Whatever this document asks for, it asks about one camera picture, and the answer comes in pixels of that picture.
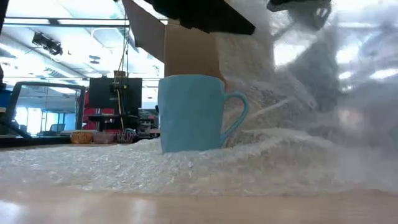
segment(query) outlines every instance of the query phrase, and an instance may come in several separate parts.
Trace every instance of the computer monitor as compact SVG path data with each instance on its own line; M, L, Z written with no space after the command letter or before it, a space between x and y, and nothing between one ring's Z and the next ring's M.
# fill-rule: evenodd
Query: computer monitor
M88 106L90 108L118 108L119 89L125 111L136 110L142 104L142 78L91 78Z

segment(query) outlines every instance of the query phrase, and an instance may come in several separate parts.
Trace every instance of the mug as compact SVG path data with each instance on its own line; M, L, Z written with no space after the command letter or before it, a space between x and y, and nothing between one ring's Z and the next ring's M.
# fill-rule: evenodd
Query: mug
M238 120L221 134L224 104L239 98L244 109ZM172 75L159 81L160 142L162 152L219 149L244 121L248 101L239 92L224 92L224 83L206 75Z

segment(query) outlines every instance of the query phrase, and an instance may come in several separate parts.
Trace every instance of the red object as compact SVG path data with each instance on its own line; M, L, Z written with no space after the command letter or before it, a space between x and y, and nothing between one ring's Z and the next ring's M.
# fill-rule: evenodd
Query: red object
M88 93L89 91L86 92L85 109L83 111L83 122L86 123L86 125L84 125L83 127L83 130L96 130L97 129L96 122L88 120L89 115L96 114L95 108L88 107ZM111 108L101 109L101 114L114 114L114 109Z

